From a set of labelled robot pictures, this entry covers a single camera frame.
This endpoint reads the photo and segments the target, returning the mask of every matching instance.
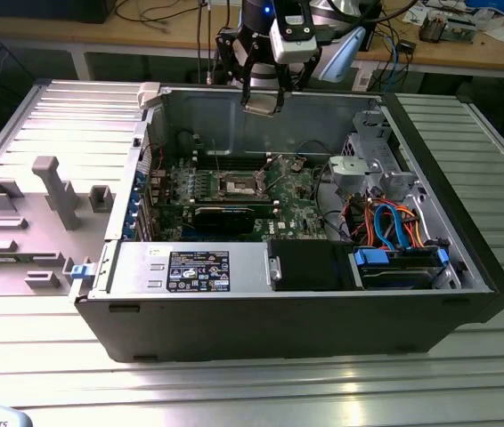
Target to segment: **floor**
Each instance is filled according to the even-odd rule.
[[[21,62],[37,78],[76,78],[69,54],[65,52],[13,50]],[[93,73],[98,80],[144,81],[168,83],[196,82],[196,61],[185,58],[144,59],[140,56],[107,53],[91,54]],[[340,85],[313,82],[314,88],[348,90],[354,80],[354,70]],[[0,51],[0,130],[32,85],[15,61]],[[409,73],[408,77],[389,88],[389,92],[460,94],[469,97],[496,128],[504,119],[504,79],[464,78]]]

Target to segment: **electronic device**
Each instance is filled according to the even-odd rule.
[[[265,117],[240,96],[35,86],[0,136],[0,295],[68,294],[123,362],[428,351],[504,308],[484,239],[504,198],[479,189],[504,197],[504,161],[456,173],[444,151],[504,159],[471,106],[305,92]]]
[[[471,43],[475,35],[476,25],[470,18],[455,13],[448,16],[436,10],[428,12],[419,30],[420,40],[430,43],[440,40]]]
[[[102,24],[116,0],[0,0],[0,16]]]

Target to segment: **power supply label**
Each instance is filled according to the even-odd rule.
[[[167,291],[229,292],[231,271],[228,251],[171,252]]]

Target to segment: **wire bundle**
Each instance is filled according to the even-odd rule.
[[[347,204],[340,215],[343,221],[345,221],[347,210],[349,208],[349,201],[347,201]],[[394,215],[394,212],[401,215],[399,218],[401,221],[398,224],[398,229],[397,217]],[[382,213],[389,215],[394,219],[394,221],[386,229],[385,234],[382,233],[380,228]],[[389,235],[395,231],[399,244],[402,247],[408,247],[407,237],[402,233],[402,230],[404,230],[410,240],[410,247],[424,247],[422,239],[420,238],[419,217],[405,205],[397,205],[396,203],[384,198],[369,199],[363,211],[363,218],[364,221],[357,226],[350,235],[350,239],[360,246],[375,246],[377,241],[375,237],[378,237],[378,240],[385,244],[380,248],[394,250],[394,245],[388,239]]]
[[[386,24],[379,23],[381,27],[384,27],[385,29],[388,30],[387,34],[383,29],[380,27],[375,28],[375,34],[378,36],[383,37],[383,43],[385,44],[385,48],[389,51],[390,53],[390,59],[386,62],[385,66],[381,70],[380,74],[378,77],[372,77],[374,80],[373,83],[370,85],[369,90],[375,89],[375,86],[378,85],[377,89],[380,90],[382,85],[386,85],[385,87],[385,92],[388,91],[390,87],[393,85],[397,85],[402,81],[402,86],[404,86],[404,83],[406,82],[406,79],[409,75],[409,66],[414,60],[414,53],[411,53],[410,55],[406,52],[404,52],[404,56],[406,58],[406,63],[404,66],[399,69],[398,71],[396,70],[396,66],[398,65],[399,62],[401,62],[401,53],[398,52],[396,46],[399,44],[401,38],[393,26],[391,25],[390,21],[388,20]],[[383,75],[386,72],[386,69],[388,68],[388,65],[394,60],[394,65],[391,68],[390,73],[388,74],[386,79],[383,79]]]

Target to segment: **desk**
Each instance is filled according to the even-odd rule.
[[[387,9],[397,9],[406,0],[386,0]],[[194,5],[182,0],[176,6],[164,9],[166,14],[179,12]],[[136,18],[134,2],[122,8],[126,16]],[[201,40],[206,55],[207,25],[203,14]],[[239,8],[232,7],[231,26],[236,27]],[[87,52],[126,53],[149,56],[197,57],[196,12],[188,12],[170,20],[170,32],[164,34],[137,22],[129,22],[112,15],[105,24],[84,24],[56,20],[28,20],[0,18],[0,39],[7,45],[62,50],[71,54],[79,79],[93,79],[88,67]],[[223,6],[213,7],[212,35],[224,24]],[[419,27],[392,20],[402,38],[417,43],[410,71],[464,76],[504,77],[504,43],[485,34],[477,34],[474,43],[442,42],[428,44],[419,41]],[[389,53],[379,37],[375,37],[369,52],[359,52],[353,64],[358,68],[355,90],[365,90],[372,70],[384,66]]]

